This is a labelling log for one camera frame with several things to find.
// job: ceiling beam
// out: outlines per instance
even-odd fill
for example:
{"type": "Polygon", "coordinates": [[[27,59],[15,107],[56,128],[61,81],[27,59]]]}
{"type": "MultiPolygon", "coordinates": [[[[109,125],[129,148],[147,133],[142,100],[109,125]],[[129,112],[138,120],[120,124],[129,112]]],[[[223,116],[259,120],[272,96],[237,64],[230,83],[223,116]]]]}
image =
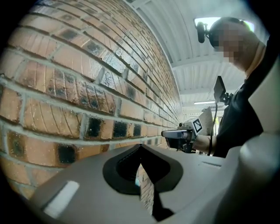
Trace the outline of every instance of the ceiling beam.
{"type": "Polygon", "coordinates": [[[151,0],[135,0],[134,2],[131,3],[131,5],[134,7],[134,8],[140,8],[142,5],[150,2],[151,0]]]}
{"type": "MultiPolygon", "coordinates": [[[[226,88],[228,93],[234,93],[238,89],[239,85],[236,86],[229,86],[226,88]]],[[[198,93],[211,93],[214,92],[213,88],[210,87],[203,87],[203,88],[195,88],[195,89],[185,89],[180,90],[180,95],[189,95],[189,94],[198,94],[198,93]]]]}
{"type": "Polygon", "coordinates": [[[228,60],[217,55],[207,55],[207,56],[189,58],[182,61],[173,62],[171,66],[173,70],[176,70],[187,66],[194,66],[197,64],[201,65],[201,63],[213,63],[213,62],[221,63],[221,62],[228,62],[228,60]]]}

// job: brick wall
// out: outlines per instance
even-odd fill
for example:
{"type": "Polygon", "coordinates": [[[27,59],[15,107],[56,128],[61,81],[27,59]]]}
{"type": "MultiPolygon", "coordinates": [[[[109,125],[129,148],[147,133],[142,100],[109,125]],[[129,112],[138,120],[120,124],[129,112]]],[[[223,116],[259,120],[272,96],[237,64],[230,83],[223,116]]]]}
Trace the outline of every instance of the brick wall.
{"type": "Polygon", "coordinates": [[[0,159],[30,197],[76,160],[144,143],[166,148],[182,107],[156,38],[121,0],[34,6],[0,61],[0,159]]]}

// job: white ceiling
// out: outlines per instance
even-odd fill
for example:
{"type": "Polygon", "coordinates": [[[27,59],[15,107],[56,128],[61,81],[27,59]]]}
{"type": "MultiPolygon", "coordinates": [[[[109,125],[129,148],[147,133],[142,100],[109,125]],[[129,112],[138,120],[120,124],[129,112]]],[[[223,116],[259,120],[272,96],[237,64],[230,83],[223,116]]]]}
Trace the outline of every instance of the white ceiling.
{"type": "MultiPolygon", "coordinates": [[[[244,74],[213,51],[208,39],[198,42],[195,18],[235,17],[252,22],[258,38],[266,43],[268,34],[259,19],[239,0],[127,0],[157,36],[179,88],[184,114],[197,116],[207,106],[196,101],[214,98],[213,88],[221,75],[227,92],[234,92],[244,74]]],[[[218,109],[223,114],[224,107],[218,109]]]]}

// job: fluorescent light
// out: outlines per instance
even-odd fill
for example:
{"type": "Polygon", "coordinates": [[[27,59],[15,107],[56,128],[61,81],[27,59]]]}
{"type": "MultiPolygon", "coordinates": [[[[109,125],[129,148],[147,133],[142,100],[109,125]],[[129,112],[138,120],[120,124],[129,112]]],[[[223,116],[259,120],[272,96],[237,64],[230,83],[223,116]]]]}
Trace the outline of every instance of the fluorescent light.
{"type": "MultiPolygon", "coordinates": [[[[194,22],[195,22],[196,26],[199,22],[203,22],[204,24],[207,24],[207,30],[210,30],[213,23],[216,22],[218,19],[220,19],[220,17],[197,18],[194,20],[194,22]]],[[[253,23],[248,22],[248,21],[244,21],[244,22],[249,26],[249,28],[252,32],[255,31],[255,26],[253,23]]]]}
{"type": "Polygon", "coordinates": [[[215,101],[194,102],[194,104],[209,104],[209,103],[215,103],[215,101]]]}

